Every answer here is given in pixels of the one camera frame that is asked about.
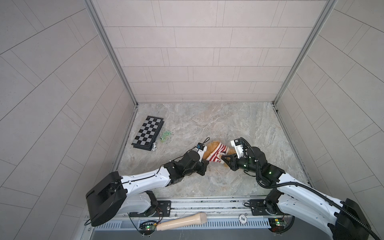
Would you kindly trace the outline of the knitted american flag sweater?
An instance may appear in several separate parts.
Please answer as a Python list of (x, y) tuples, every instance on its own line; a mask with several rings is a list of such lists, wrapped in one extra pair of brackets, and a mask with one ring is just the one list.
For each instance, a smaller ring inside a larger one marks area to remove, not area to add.
[(224, 164), (225, 162), (221, 157), (227, 155), (230, 152), (230, 149), (220, 142), (214, 142), (211, 146), (214, 146), (214, 148), (212, 150), (208, 150), (210, 154), (206, 157), (206, 160), (209, 162)]

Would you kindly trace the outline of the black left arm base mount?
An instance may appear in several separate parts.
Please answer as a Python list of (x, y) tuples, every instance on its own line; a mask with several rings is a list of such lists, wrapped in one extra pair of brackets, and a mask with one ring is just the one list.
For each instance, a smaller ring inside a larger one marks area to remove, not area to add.
[(129, 210), (130, 217), (169, 217), (171, 201), (159, 201), (152, 191), (146, 191), (130, 198), (133, 210)]

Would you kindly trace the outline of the tan plush teddy bear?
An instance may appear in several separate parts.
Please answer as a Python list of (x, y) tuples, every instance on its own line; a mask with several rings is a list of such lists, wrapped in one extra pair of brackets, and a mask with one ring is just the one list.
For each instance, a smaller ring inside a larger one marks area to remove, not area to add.
[[(207, 145), (207, 151), (204, 153), (204, 156), (203, 156), (203, 160), (206, 160), (206, 157), (210, 154), (209, 152), (208, 152), (208, 150), (212, 150), (213, 148), (214, 148), (214, 146), (211, 146), (211, 144), (212, 143), (214, 143), (214, 142), (211, 142), (211, 143), (209, 143), (208, 145)], [(236, 153), (236, 151), (235, 151), (235, 149), (233, 149), (233, 148), (229, 148), (230, 149), (230, 152), (228, 153), (228, 155), (232, 155), (232, 154), (235, 154)]]

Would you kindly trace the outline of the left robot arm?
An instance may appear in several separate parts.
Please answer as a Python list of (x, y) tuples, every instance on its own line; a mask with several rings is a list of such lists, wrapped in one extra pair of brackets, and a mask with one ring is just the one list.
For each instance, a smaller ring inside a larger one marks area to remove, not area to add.
[(177, 184), (184, 177), (205, 175), (209, 161), (203, 159), (206, 148), (194, 148), (180, 160), (172, 160), (159, 169), (134, 176), (111, 172), (86, 193), (90, 224), (100, 226), (116, 215), (156, 212), (158, 201), (152, 190)]

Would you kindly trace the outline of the green circuit board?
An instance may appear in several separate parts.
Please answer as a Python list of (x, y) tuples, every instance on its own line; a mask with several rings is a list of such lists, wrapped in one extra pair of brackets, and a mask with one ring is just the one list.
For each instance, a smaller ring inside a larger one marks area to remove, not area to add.
[(143, 222), (140, 224), (140, 232), (145, 236), (149, 236), (156, 231), (157, 225), (156, 221)]
[(283, 219), (269, 218), (268, 221), (269, 221), (269, 224), (270, 224), (269, 230), (272, 233), (281, 233), (286, 228), (286, 222)]

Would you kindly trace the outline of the left green circuit board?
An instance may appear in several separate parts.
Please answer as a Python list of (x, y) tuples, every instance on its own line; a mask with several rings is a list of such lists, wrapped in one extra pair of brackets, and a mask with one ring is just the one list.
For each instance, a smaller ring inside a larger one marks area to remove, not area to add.
[(145, 236), (149, 236), (156, 231), (157, 225), (156, 221), (143, 222), (140, 224), (140, 232)]

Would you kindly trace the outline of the clear bag of green bricks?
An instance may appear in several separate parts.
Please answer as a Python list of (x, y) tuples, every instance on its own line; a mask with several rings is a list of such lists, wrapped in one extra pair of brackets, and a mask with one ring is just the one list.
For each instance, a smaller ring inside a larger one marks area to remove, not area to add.
[(160, 136), (160, 141), (162, 143), (165, 143), (168, 139), (170, 139), (172, 137), (173, 133), (169, 130), (167, 131), (164, 131), (161, 136)]

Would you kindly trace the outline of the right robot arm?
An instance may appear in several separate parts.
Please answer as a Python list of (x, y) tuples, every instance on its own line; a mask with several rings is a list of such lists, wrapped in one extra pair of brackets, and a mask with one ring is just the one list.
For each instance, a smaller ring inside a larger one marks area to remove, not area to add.
[(222, 155), (221, 159), (233, 171), (242, 169), (254, 173), (259, 186), (270, 190), (265, 206), (271, 214), (280, 211), (291, 215), (318, 228), (333, 240), (379, 239), (355, 201), (342, 201), (301, 183), (283, 169), (268, 163), (259, 148), (242, 147), (240, 153)]

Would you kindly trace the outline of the right green circuit board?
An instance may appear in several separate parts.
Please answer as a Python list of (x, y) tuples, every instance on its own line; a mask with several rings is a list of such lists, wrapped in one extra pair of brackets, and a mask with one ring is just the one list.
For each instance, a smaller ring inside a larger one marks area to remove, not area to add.
[(270, 224), (269, 230), (272, 233), (281, 233), (286, 228), (286, 222), (283, 219), (269, 218), (268, 221), (269, 221), (269, 224)]

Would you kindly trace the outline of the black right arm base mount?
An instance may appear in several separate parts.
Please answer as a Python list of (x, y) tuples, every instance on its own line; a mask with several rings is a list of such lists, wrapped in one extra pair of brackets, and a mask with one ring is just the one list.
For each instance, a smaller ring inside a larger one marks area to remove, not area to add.
[(284, 213), (278, 207), (279, 198), (284, 193), (277, 189), (272, 191), (262, 200), (249, 200), (244, 203), (246, 208), (249, 208), (253, 216), (283, 216)]

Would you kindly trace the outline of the folded black white chessboard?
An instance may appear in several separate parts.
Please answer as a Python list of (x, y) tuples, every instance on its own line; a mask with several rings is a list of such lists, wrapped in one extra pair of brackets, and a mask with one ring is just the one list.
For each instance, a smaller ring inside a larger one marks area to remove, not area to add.
[(163, 124), (163, 118), (147, 116), (135, 136), (132, 146), (137, 149), (151, 151)]

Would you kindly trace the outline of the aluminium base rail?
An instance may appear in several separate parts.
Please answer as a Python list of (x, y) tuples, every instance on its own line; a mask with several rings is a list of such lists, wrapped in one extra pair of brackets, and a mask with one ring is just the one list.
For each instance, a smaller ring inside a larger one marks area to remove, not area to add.
[[(264, 197), (236, 197), (236, 198), (174, 198), (158, 199), (159, 201), (171, 201), (169, 217), (130, 217), (129, 214), (116, 215), (108, 222), (94, 227), (101, 230), (136, 230), (141, 235), (140, 224), (146, 221), (156, 221), (157, 224), (174, 219), (185, 218), (197, 213), (206, 213), (207, 223), (202, 225), (191, 225), (173, 230), (229, 230), (229, 229), (268, 229), (270, 228), (269, 218), (279, 218), (286, 222), (286, 228), (281, 233), (288, 231), (294, 224), (295, 218), (291, 215), (283, 216), (253, 216), (249, 208), (244, 206), (249, 200), (262, 200)], [(247, 223), (242, 225), (239, 222), (239, 215), (247, 216)]]

